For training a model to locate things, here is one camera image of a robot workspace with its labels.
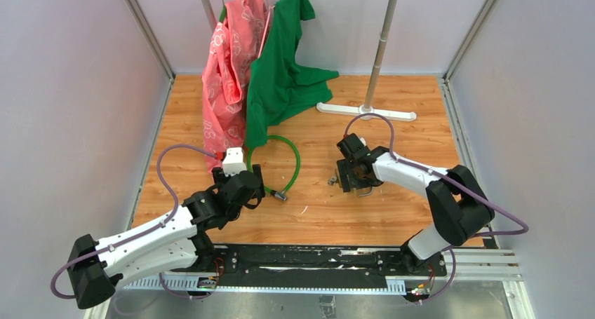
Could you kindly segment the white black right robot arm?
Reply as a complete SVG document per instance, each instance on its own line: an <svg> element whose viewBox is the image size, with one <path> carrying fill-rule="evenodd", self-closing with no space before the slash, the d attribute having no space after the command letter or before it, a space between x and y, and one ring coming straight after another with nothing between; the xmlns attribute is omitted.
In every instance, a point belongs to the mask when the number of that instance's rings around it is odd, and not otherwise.
<svg viewBox="0 0 595 319"><path fill-rule="evenodd" d="M469 168L432 168L398 155L387 147L369 149L356 134L337 144L337 178L344 192L372 191L395 184L427 199L432 222L400 247L402 269L418 275L439 253L464 244L495 218Z"/></svg>

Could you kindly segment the brass padlock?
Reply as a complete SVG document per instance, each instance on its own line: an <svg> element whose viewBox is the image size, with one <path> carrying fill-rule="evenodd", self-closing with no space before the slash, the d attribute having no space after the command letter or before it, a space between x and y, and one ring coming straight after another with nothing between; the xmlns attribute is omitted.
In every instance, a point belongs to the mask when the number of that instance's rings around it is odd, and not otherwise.
<svg viewBox="0 0 595 319"><path fill-rule="evenodd" d="M363 198L366 196L370 196L373 194L374 187L368 185L365 182L351 182L347 181L339 181L337 183L341 190L346 194L351 194L358 198Z"/></svg>

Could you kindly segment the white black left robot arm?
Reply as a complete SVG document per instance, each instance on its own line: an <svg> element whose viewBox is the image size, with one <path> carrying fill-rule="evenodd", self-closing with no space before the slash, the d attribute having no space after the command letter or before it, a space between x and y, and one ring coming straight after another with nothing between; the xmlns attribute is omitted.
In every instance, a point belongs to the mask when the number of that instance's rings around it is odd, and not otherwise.
<svg viewBox="0 0 595 319"><path fill-rule="evenodd" d="M206 232L222 229L265 197L260 165L213 178L213 186L137 228L98 240L89 234L77 238L66 269L77 307L97 306L117 290L157 273L190 267L209 271L215 248Z"/></svg>

